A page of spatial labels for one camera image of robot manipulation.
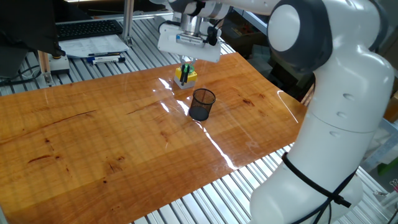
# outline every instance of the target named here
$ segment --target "yellow object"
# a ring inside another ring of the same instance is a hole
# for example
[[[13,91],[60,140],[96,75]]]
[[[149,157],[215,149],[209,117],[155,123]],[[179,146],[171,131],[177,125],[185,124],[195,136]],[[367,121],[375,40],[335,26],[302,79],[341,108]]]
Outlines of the yellow object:
[[[181,78],[181,68],[180,68],[180,67],[178,67],[178,68],[175,69],[175,76],[176,76],[178,79]],[[192,73],[189,73],[189,74],[188,74],[187,83],[190,82],[190,81],[194,81],[194,82],[195,82],[197,79],[198,79],[198,74],[197,74],[195,71],[193,71]]]

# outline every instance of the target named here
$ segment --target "wood grain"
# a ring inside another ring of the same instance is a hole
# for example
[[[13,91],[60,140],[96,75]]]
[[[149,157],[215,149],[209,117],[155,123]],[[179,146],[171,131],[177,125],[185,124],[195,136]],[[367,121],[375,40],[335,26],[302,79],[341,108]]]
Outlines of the wood grain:
[[[196,64],[201,123],[176,66],[0,97],[10,223],[129,223],[295,140],[305,107],[240,55]]]

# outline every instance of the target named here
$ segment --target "pen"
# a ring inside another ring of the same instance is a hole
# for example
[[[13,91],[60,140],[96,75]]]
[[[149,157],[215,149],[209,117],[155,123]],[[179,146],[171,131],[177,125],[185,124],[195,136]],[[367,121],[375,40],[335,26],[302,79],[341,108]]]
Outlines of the pen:
[[[121,55],[115,55],[115,56],[101,56],[101,57],[88,57],[87,62],[91,63],[95,60],[110,60],[110,59],[116,59],[116,58],[121,58]]]
[[[120,52],[105,52],[105,53],[88,54],[88,56],[92,57],[92,56],[119,55],[119,54]]]
[[[90,63],[92,63],[93,65],[96,65],[98,63],[109,63],[109,62],[125,62],[126,58],[113,58],[113,59],[106,59],[106,60],[94,60]]]

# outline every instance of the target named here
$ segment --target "wooden board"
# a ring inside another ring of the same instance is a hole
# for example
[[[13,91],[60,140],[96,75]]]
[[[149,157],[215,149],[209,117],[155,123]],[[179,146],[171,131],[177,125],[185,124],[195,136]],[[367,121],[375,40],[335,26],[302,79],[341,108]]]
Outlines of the wooden board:
[[[201,123],[177,66],[0,97],[10,223],[129,223],[294,142],[305,107],[239,54],[196,64],[217,97]]]

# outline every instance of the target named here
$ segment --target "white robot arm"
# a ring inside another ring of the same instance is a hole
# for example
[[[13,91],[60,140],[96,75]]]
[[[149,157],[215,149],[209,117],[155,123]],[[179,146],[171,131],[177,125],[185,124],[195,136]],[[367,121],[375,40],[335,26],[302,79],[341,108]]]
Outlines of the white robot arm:
[[[334,222],[357,205],[362,198],[362,183],[356,176],[349,177],[358,168],[382,119],[394,80],[391,65],[372,52],[386,35],[387,21],[378,3],[169,1],[183,16],[180,26],[160,27],[161,50],[217,62],[219,43],[212,46],[201,42],[211,24],[200,16],[220,19],[228,11],[222,10],[224,7],[234,6],[270,15],[267,36],[273,54],[296,72],[314,72],[316,76],[315,94],[292,150],[251,196],[251,224]],[[178,40],[181,34],[184,41]],[[174,44],[171,48],[166,46],[170,43]],[[311,186],[308,179],[318,187]],[[325,196],[327,192],[335,194]]]

